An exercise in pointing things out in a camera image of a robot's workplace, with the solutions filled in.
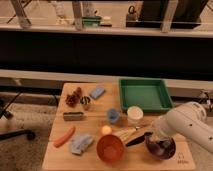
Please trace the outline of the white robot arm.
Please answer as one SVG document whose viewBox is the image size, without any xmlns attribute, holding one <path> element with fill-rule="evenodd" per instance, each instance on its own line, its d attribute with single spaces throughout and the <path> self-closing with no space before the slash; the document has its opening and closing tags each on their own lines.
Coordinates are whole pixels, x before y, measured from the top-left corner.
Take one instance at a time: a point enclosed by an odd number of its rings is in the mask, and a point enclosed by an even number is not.
<svg viewBox="0 0 213 171">
<path fill-rule="evenodd" d="M 213 154 L 213 128 L 205 123 L 206 118 L 201 104 L 187 102 L 155 119 L 152 129 L 161 140 L 181 134 Z"/>
</svg>

